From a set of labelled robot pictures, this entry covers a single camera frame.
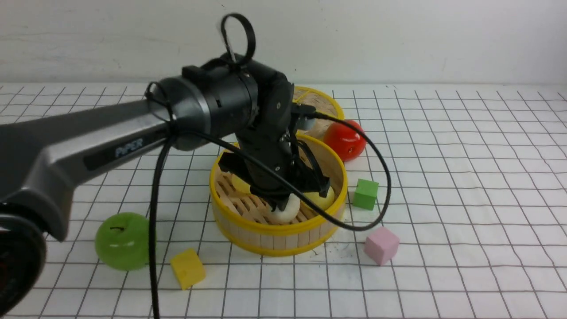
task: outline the yellow cube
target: yellow cube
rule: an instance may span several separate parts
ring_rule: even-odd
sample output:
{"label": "yellow cube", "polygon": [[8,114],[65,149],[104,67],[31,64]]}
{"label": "yellow cube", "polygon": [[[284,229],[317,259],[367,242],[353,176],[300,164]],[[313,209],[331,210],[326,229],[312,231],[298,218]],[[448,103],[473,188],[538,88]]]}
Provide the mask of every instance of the yellow cube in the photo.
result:
{"label": "yellow cube", "polygon": [[171,258],[171,267],[183,290],[205,279],[205,268],[193,249]]}

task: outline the bamboo steamer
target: bamboo steamer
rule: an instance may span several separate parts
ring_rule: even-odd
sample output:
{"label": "bamboo steamer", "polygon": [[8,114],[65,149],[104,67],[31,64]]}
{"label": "bamboo steamer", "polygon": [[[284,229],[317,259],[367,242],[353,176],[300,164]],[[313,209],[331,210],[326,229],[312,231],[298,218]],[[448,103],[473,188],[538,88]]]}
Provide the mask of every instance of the bamboo steamer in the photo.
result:
{"label": "bamboo steamer", "polygon": [[[342,219],[348,192],[342,161],[331,148],[316,138],[298,135],[298,139],[305,141],[323,173],[331,179],[335,200],[326,212],[336,219]],[[308,163],[303,153],[301,159]],[[261,255],[295,255],[321,245],[336,231],[336,226],[303,203],[292,222],[273,222],[269,218],[270,206],[255,195],[236,191],[232,186],[231,174],[221,172],[219,160],[220,156],[213,165],[209,181],[213,213],[220,231],[237,246]]]}
{"label": "bamboo steamer", "polygon": [[[331,115],[340,120],[345,119],[345,115],[342,113],[342,108],[338,105],[337,101],[331,98],[329,95],[305,86],[296,86],[293,94],[293,102],[298,104],[305,104],[314,106],[317,111]],[[320,141],[323,140],[325,132],[329,125],[333,123],[329,120],[315,120],[315,125],[309,131],[299,131],[305,135],[312,136]]]}

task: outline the piper logo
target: piper logo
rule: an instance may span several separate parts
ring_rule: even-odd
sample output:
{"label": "piper logo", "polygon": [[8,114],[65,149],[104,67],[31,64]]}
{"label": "piper logo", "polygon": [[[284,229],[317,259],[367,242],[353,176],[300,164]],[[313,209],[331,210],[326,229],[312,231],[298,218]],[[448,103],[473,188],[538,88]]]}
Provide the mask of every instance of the piper logo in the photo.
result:
{"label": "piper logo", "polygon": [[120,146],[115,149],[114,156],[116,158],[128,155],[131,152],[141,148],[143,146],[143,138],[138,138],[132,142],[126,143],[124,146]]}

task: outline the yellow ball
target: yellow ball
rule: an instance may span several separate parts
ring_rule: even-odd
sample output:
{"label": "yellow ball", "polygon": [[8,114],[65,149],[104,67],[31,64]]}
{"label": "yellow ball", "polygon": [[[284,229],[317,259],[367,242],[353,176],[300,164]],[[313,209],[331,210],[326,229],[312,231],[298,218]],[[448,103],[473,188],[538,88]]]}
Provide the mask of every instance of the yellow ball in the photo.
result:
{"label": "yellow ball", "polygon": [[244,194],[250,194],[250,185],[246,184],[242,178],[236,176],[235,174],[232,175],[232,185],[234,188]]}
{"label": "yellow ball", "polygon": [[305,193],[304,195],[323,210],[329,208],[335,200],[335,191],[332,187],[329,187],[327,197],[321,197],[317,192]]}

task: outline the red tomato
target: red tomato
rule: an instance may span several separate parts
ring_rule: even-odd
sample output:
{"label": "red tomato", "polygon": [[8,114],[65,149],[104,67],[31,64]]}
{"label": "red tomato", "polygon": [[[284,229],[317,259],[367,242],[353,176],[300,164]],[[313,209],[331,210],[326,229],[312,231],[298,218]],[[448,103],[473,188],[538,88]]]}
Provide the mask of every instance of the red tomato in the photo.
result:
{"label": "red tomato", "polygon": [[[347,122],[362,130],[355,121],[347,120]],[[329,126],[323,142],[332,148],[343,162],[357,158],[366,147],[366,140],[362,136],[340,123],[333,123]]]}

